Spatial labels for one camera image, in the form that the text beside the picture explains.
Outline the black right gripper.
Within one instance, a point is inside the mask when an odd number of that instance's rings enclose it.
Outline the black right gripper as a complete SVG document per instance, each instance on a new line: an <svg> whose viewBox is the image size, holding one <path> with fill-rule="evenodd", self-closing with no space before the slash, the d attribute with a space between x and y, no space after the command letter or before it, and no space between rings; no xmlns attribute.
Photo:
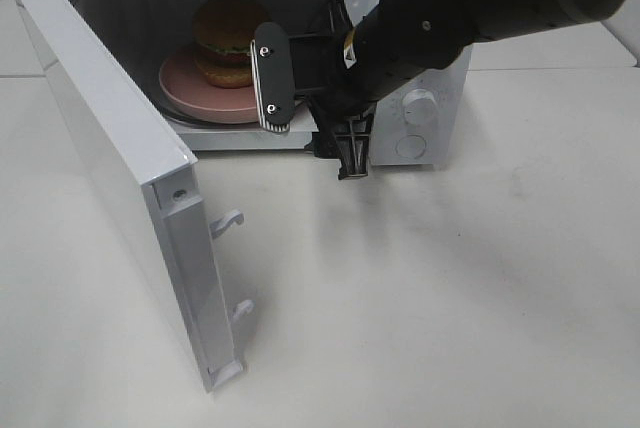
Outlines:
<svg viewBox="0 0 640 428"><path fill-rule="evenodd" d="M317 127L304 151L338 160L339 180L368 175L375 115L369 108L380 100L379 36L352 28L345 1L329 0L311 15L304 35L289 38L296 93L310 97L306 104Z"/></svg>

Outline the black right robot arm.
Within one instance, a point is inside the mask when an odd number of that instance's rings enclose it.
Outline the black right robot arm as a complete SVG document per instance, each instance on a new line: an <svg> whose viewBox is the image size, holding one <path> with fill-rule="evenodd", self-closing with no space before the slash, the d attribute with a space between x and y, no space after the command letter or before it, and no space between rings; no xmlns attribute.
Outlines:
<svg viewBox="0 0 640 428"><path fill-rule="evenodd" d="M324 0L291 41L297 93L317 126L316 157L363 177L376 104L463 49L610 18L625 0L379 0L352 22L343 0Z"/></svg>

